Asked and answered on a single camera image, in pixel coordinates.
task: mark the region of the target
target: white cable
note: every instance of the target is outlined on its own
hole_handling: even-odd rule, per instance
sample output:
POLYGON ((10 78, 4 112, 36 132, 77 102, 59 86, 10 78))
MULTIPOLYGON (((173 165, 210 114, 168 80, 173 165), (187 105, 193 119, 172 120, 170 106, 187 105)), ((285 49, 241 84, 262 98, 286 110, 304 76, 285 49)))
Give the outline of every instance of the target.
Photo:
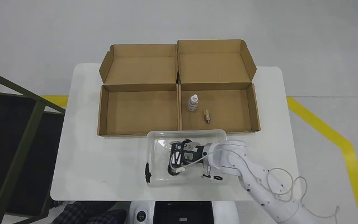
MULTIPOLYGON (((200 158, 200 159, 198 159, 198 160, 196 160, 196 161, 194 161, 194 162, 192 162, 192 163, 190 163, 190 164, 188 164, 188 165, 181 166, 180 168, 186 168, 186 167, 188 167, 188 166, 194 165, 194 164, 196 164, 197 162, 203 160, 204 158, 210 156, 210 155, 213 154, 214 152, 218 152, 218 151, 229 151, 229 152, 232 152, 232 153, 234 153, 235 155, 237 155, 239 158, 241 158, 242 161, 244 161, 244 163, 245 163, 245 165, 246 165, 246 168, 247 168, 247 170, 250 172, 250 174, 251 174, 256 180, 261 180, 260 178, 257 178, 257 177, 253 174, 253 172, 252 172, 252 171, 250 170, 250 168, 248 167, 247 162, 242 158, 241 155, 239 155, 237 152, 235 152, 235 151, 233 151, 233 150, 227 150, 227 149, 223 149, 223 148, 218 149, 218 150, 215 150, 215 151, 213 151, 213 152, 211 152, 211 153, 208 153, 208 154, 206 154, 205 156, 203 156, 202 158, 200 158)), ((174 156, 174 154, 171 156, 170 161, 169 161, 169 164, 170 164, 170 167, 171 167, 173 170, 177 170, 178 168, 174 168, 174 167, 172 166, 172 163, 171 163, 171 161, 172 161, 172 159, 173 159, 173 156, 174 156)), ((295 180, 293 180, 292 175, 291 175, 287 170, 285 170, 285 169, 283 169, 283 168, 273 168, 273 169, 271 169, 271 170, 267 173, 267 175, 266 175, 266 182, 267 182, 267 185, 268 185, 268 189, 267 189, 260 181, 259 181, 259 183, 260 183, 260 185, 261 185, 265 190, 267 190, 268 192, 270 192, 270 193, 273 194, 273 195, 285 195, 285 194, 288 194, 288 193, 291 192, 291 196, 290 196, 290 199, 289 199, 289 200, 281 200, 281 199, 279 199, 279 200, 281 200, 281 201, 283 201, 283 202, 289 202, 289 201, 292 200, 292 197, 293 197, 293 187, 294 187, 296 181, 297 181, 298 179, 300 179, 300 178, 304 180, 305 186, 306 186, 306 187, 305 187, 305 190, 304 190, 304 193, 302 194, 302 196, 301 196, 301 198, 300 198, 300 203, 302 204, 302 206, 305 207, 309 213, 311 213, 312 215, 314 215, 314 216, 316 216, 316 217, 318 217, 318 218, 331 218, 331 217, 334 217, 334 218, 335 218, 335 221, 336 221, 336 224, 338 224, 337 214, 338 214, 338 212, 340 211, 340 207, 339 207, 339 206, 336 207, 334 214, 332 214, 332 215, 330 215, 330 216, 319 216, 319 215, 314 214, 313 212, 311 212, 311 211, 302 203, 302 200, 303 200, 303 198, 304 198, 304 196, 306 195, 307 190, 308 190, 307 180, 306 180, 303 176, 298 176, 295 180), (272 170, 282 170, 282 171, 286 172, 286 173, 290 176, 290 178, 291 178, 291 187, 290 187, 290 189, 289 189, 287 192, 284 192, 284 193, 275 193, 275 192, 272 191, 272 189, 271 189, 271 187, 270 187, 270 184, 269 184, 269 175, 271 174, 271 171, 272 171, 272 170)))

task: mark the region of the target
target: black panel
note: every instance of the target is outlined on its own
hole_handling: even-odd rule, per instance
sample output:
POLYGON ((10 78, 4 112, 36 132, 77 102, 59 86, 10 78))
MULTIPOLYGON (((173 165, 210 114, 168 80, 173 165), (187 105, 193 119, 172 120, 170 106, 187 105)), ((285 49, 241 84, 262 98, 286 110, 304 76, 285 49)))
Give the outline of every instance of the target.
POLYGON ((156 202, 153 224, 214 224, 211 202, 156 202))
MULTIPOLYGON (((35 101, 25 97, 0 96, 0 105, 2 184, 35 101)), ((43 114, 6 212, 40 215, 53 178, 63 120, 63 114, 43 114)))

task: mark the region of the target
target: bottle cap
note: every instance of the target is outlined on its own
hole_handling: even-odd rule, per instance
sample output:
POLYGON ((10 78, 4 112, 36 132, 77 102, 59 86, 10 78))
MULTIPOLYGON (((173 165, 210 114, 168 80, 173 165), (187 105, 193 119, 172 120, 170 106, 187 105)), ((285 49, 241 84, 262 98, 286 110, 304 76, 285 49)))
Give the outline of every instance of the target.
POLYGON ((194 94, 194 95, 191 97, 191 101, 192 101, 192 102, 197 102, 197 94, 194 94))

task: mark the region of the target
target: circular sensor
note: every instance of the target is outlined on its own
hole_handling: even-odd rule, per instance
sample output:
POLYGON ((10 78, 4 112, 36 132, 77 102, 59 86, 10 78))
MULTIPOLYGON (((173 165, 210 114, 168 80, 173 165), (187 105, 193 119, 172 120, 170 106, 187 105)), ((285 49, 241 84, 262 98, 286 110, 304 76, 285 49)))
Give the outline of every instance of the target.
POLYGON ((138 222, 144 222, 146 217, 147 217, 147 214, 145 214, 144 211, 140 211, 136 214, 136 219, 138 220, 138 222))

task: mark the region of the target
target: robotic arm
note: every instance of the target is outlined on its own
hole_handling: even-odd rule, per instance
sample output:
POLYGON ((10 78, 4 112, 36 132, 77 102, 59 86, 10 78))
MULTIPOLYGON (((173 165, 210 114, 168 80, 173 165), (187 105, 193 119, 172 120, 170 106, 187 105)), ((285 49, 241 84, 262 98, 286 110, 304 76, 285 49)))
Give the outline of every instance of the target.
MULTIPOLYGON (((204 177, 210 178, 212 168, 224 174, 237 176, 241 186, 277 223, 319 223, 300 200, 292 196, 284 200, 284 195, 288 194, 285 192, 284 185, 273 175, 269 178, 269 170, 248 159, 247 146, 242 141, 228 140, 223 143, 200 146, 186 139, 182 143, 172 144, 168 166, 168 172, 171 175, 178 175, 185 171, 186 166, 196 162, 203 163, 204 177)), ((214 176, 213 178, 220 180, 221 177, 214 176)))
POLYGON ((285 194, 283 184, 273 175, 270 175, 268 181, 269 170, 247 158, 247 146, 244 142, 229 140, 207 144, 204 152, 208 155, 203 159, 204 166, 238 176, 241 186, 277 223, 317 223, 317 218, 303 207, 300 200, 280 199, 285 194))

